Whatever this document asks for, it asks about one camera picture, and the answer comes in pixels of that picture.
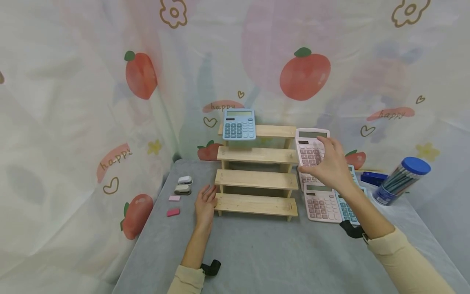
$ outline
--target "wooden display stand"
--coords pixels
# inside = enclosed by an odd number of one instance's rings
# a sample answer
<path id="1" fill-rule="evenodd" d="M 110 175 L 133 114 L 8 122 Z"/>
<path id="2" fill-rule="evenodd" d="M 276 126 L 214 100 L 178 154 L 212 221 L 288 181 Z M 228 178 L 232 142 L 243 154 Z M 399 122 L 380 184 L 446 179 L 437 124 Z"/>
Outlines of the wooden display stand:
<path id="1" fill-rule="evenodd" d="M 223 124 L 219 135 L 222 136 Z M 290 222 L 298 216 L 297 204 L 290 195 L 298 190 L 297 176 L 290 170 L 298 164 L 296 151 L 289 149 L 295 138 L 296 127 L 256 125 L 256 137 L 284 138 L 284 149 L 274 148 L 230 148 L 229 141 L 219 147 L 217 160 L 222 162 L 222 169 L 217 170 L 215 184 L 220 186 L 220 193 L 215 210 L 219 216 L 222 211 L 241 212 L 261 215 L 282 215 Z M 230 161 L 250 163 L 276 163 L 281 165 L 280 173 L 231 170 Z M 282 190 L 285 197 L 267 197 L 224 193 L 224 186 L 264 188 Z"/>

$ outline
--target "gray table cover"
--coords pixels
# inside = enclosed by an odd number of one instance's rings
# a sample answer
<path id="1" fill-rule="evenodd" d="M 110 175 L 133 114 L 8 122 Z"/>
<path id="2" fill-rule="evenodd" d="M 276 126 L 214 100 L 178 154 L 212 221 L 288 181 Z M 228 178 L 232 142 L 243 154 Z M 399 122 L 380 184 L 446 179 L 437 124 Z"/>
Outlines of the gray table cover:
<path id="1" fill-rule="evenodd" d="M 114 294 L 166 293 L 195 225 L 197 191 L 214 183 L 218 168 L 219 162 L 178 160 L 174 164 Z M 193 193 L 182 196 L 180 202 L 168 201 L 184 175 L 193 177 Z M 374 186 L 363 185 L 373 190 Z M 302 192 L 294 191 L 292 196 L 299 216 L 291 222 L 281 216 L 214 216 L 204 263 L 218 259 L 222 266 L 217 276 L 206 277 L 203 294 L 397 293 L 362 239 L 348 237 L 338 224 L 308 220 Z M 391 207 L 375 204 L 457 293 L 470 293 L 468 283 L 405 197 Z M 166 216 L 167 210 L 177 207 L 180 215 Z"/>

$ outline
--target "pencil holder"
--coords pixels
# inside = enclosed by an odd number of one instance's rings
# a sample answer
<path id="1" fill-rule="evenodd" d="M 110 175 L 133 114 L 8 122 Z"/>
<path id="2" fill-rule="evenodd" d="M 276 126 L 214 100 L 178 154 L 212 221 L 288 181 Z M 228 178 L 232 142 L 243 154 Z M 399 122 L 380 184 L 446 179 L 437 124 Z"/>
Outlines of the pencil holder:
<path id="1" fill-rule="evenodd" d="M 411 185 L 430 171 L 430 165 L 424 160 L 416 157 L 405 157 L 372 196 L 378 203 L 390 205 Z"/>

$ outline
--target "fabric backdrop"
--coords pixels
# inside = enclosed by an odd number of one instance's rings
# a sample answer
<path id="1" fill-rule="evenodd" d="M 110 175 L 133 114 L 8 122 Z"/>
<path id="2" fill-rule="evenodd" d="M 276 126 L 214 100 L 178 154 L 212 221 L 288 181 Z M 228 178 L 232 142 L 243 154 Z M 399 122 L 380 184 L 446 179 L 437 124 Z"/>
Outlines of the fabric backdrop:
<path id="1" fill-rule="evenodd" d="M 470 281 L 467 1 L 0 5 L 0 290 L 110 292 L 171 163 L 216 160 L 229 107 L 327 128 L 356 169 L 428 161 L 409 201 Z"/>

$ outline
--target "beige sleeve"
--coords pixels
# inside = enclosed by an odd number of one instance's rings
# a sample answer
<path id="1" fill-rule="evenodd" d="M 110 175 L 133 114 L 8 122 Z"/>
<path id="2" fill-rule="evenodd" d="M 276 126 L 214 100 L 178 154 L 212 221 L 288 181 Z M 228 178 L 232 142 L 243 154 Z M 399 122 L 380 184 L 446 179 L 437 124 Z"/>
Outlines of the beige sleeve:
<path id="1" fill-rule="evenodd" d="M 400 294 L 455 293 L 398 228 L 386 236 L 366 240 Z"/>
<path id="2" fill-rule="evenodd" d="M 190 269 L 179 265 L 167 294 L 200 294 L 205 275 L 202 269 Z"/>

